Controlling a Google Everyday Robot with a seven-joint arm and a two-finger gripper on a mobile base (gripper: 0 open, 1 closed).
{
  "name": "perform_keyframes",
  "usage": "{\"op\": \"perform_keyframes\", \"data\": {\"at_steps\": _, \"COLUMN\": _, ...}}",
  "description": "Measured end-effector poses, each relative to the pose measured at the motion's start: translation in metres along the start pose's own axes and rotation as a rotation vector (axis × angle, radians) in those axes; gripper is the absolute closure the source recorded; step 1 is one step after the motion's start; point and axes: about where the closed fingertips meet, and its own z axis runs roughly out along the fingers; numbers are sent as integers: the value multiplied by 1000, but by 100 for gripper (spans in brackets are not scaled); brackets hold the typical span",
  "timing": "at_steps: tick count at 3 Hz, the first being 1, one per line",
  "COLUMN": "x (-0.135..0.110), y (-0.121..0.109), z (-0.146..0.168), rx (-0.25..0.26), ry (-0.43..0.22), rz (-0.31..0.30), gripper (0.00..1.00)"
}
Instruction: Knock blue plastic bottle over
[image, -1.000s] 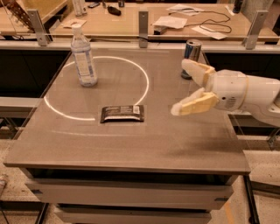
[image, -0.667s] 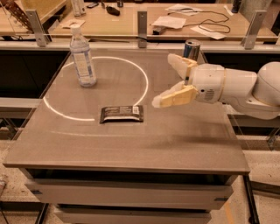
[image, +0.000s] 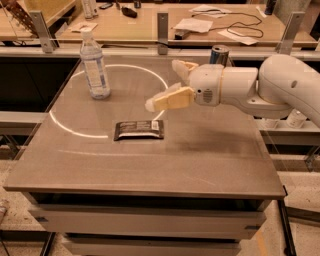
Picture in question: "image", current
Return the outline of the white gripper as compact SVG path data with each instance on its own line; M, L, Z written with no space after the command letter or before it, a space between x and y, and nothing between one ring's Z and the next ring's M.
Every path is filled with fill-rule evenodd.
M203 106L215 107L219 104L220 82L224 66L220 64L205 64L182 60L172 61L173 71L189 86L176 83L165 91L154 95L145 103L149 112L188 107L195 102Z

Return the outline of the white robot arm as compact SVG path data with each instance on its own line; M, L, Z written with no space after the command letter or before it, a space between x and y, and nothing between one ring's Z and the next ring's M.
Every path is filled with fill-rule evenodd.
M252 116L281 119L294 109L320 126L320 74L289 55L275 54L260 67L225 67L174 60L179 83L145 103L150 112L202 106L232 105Z

